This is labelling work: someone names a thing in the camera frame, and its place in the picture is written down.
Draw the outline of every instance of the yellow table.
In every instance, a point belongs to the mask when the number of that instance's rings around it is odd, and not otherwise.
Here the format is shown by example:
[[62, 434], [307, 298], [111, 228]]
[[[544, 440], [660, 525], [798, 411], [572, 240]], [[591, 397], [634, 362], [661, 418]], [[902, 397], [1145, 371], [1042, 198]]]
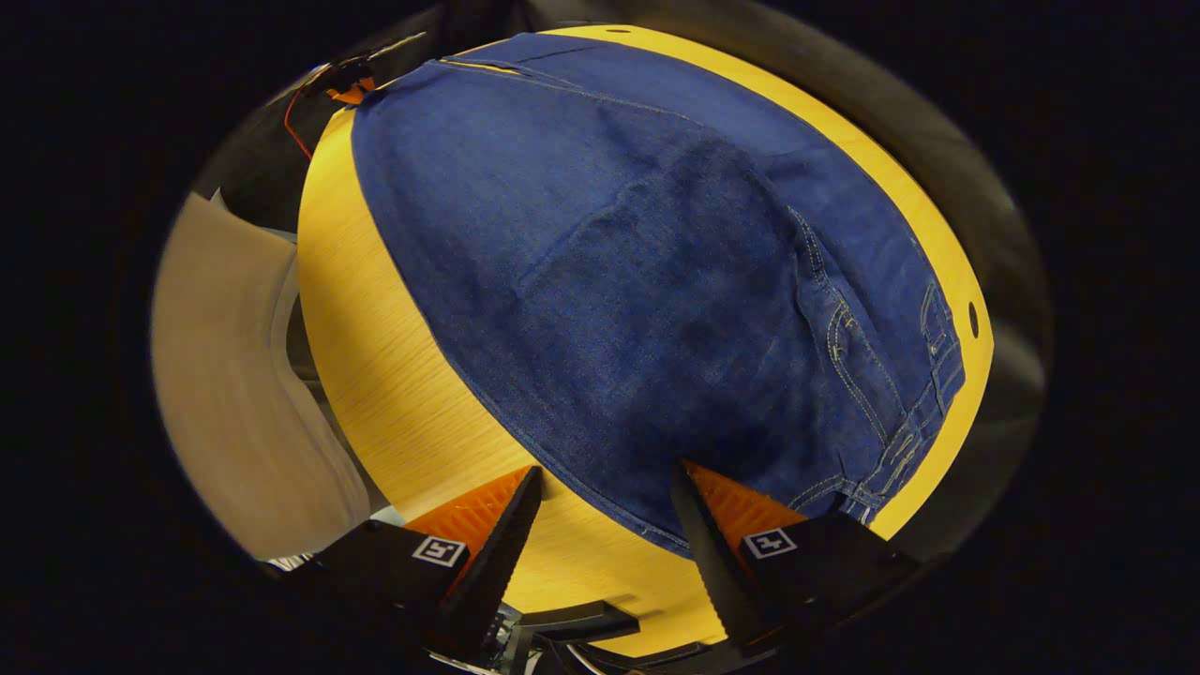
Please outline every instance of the yellow table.
[[[637, 26], [548, 31], [658, 52], [734, 80], [805, 119], [895, 202], [932, 263], [962, 342], [966, 384], [929, 456], [871, 528], [894, 534], [961, 447], [983, 396], [992, 336], [978, 281], [929, 197], [882, 148], [838, 113], [770, 73]], [[364, 467], [406, 518], [536, 460], [442, 357], [371, 219], [350, 154], [354, 112], [330, 120], [300, 205], [300, 297], [312, 352], [338, 422]], [[979, 336], [972, 336], [973, 303]], [[630, 656], [725, 637], [696, 566], [646, 542], [546, 473], [546, 501], [504, 597], [522, 611], [607, 599], [640, 616], [637, 635], [598, 643]]]

